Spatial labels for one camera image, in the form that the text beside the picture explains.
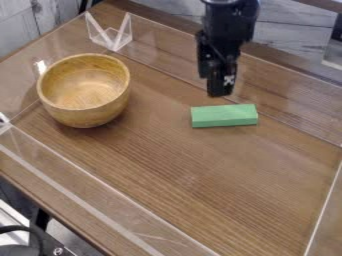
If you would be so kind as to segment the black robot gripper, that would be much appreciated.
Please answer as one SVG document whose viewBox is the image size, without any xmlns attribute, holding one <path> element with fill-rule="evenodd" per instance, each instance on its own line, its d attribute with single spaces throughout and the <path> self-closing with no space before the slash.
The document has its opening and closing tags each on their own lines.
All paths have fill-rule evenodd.
<svg viewBox="0 0 342 256">
<path fill-rule="evenodd" d="M 240 47 L 254 36 L 260 0 L 200 0 L 204 5 L 202 29 L 196 33 L 198 72 L 207 77 L 211 97 L 232 93 Z"/>
</svg>

